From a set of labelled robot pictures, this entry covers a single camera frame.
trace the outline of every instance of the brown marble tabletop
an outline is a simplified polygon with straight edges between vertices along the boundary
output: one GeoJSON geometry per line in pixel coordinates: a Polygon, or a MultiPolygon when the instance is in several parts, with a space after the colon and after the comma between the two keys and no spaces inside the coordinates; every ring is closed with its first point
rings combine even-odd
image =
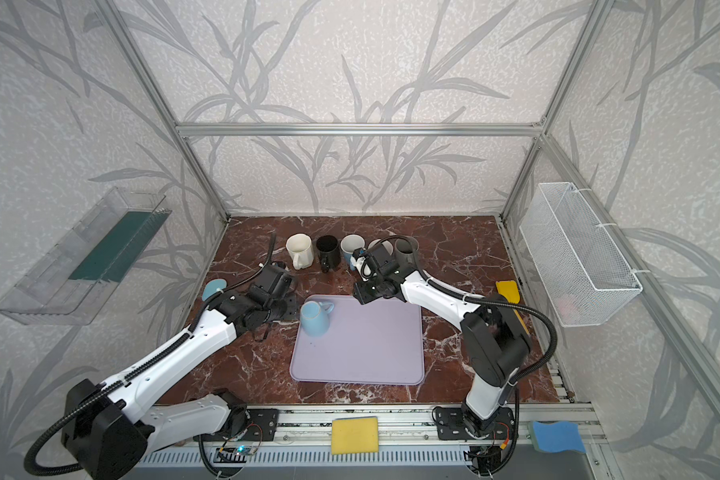
{"type": "MultiPolygon", "coordinates": [[[[249,275],[266,256],[270,232],[277,233],[274,260],[291,265],[285,249],[289,236],[304,233],[312,240],[331,234],[341,239],[358,234],[366,242],[392,234],[419,242],[422,266],[443,282],[487,295],[499,280],[515,280],[507,250],[492,216],[312,216],[236,217],[216,252],[205,283],[223,278],[228,284],[249,275]]],[[[316,261],[298,270],[299,305],[310,295],[351,295],[359,276],[342,262],[324,274],[316,261]]],[[[201,301],[197,299],[190,318],[201,301]]],[[[460,403],[471,387],[474,371],[467,364],[461,333],[450,323],[422,309],[424,380],[416,386],[298,382],[289,367],[298,321],[272,325],[266,341],[253,341],[250,332],[211,355],[179,380],[160,400],[175,404],[227,388],[250,404],[289,403],[460,403]]],[[[254,332],[261,339],[266,329],[254,332]]],[[[526,365],[541,357],[534,348],[526,365]]],[[[547,367],[520,381],[522,402],[558,402],[547,367]]]]}

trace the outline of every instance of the wall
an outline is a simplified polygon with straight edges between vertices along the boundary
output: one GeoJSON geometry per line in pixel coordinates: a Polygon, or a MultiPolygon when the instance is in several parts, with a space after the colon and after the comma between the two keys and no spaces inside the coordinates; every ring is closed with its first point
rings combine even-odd
{"type": "MultiPolygon", "coordinates": [[[[0,2],[0,296],[109,188],[173,213],[88,326],[0,314],[0,480],[63,413],[67,389],[141,358],[182,323],[222,223],[87,2],[0,2]]],[[[41,460],[72,459],[54,438],[41,460]]]]}
{"type": "MultiPolygon", "coordinates": [[[[529,123],[590,0],[116,4],[183,122],[529,123]]],[[[237,213],[463,214],[500,211],[528,144],[208,138],[195,148],[237,213]]]]}
{"type": "MultiPolygon", "coordinates": [[[[611,11],[551,131],[720,364],[720,2],[635,5],[611,11]]],[[[547,311],[517,226],[557,180],[541,158],[509,216],[547,311]]],[[[641,300],[561,333],[625,478],[720,478],[720,424],[641,300]]]]}

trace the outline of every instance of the green mat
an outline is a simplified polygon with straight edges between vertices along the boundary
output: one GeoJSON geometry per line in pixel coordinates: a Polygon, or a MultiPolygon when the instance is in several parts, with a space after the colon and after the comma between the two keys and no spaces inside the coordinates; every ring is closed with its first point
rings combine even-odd
{"type": "Polygon", "coordinates": [[[123,281],[169,214],[170,210],[126,212],[69,275],[69,280],[123,281]]]}

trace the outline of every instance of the gray mug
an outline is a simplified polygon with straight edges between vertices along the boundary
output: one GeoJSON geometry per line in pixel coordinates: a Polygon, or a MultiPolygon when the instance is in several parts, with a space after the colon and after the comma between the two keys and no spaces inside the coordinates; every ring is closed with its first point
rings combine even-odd
{"type": "Polygon", "coordinates": [[[407,236],[408,240],[398,239],[394,242],[394,259],[400,266],[414,266],[413,252],[418,250],[418,242],[412,236],[407,236]]]}

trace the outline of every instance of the wire basket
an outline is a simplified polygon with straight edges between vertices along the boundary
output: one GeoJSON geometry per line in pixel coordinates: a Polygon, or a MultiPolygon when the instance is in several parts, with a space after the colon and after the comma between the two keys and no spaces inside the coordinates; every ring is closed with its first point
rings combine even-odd
{"type": "Polygon", "coordinates": [[[538,184],[520,232],[562,326],[602,325],[643,291],[570,182],[538,184]]]}

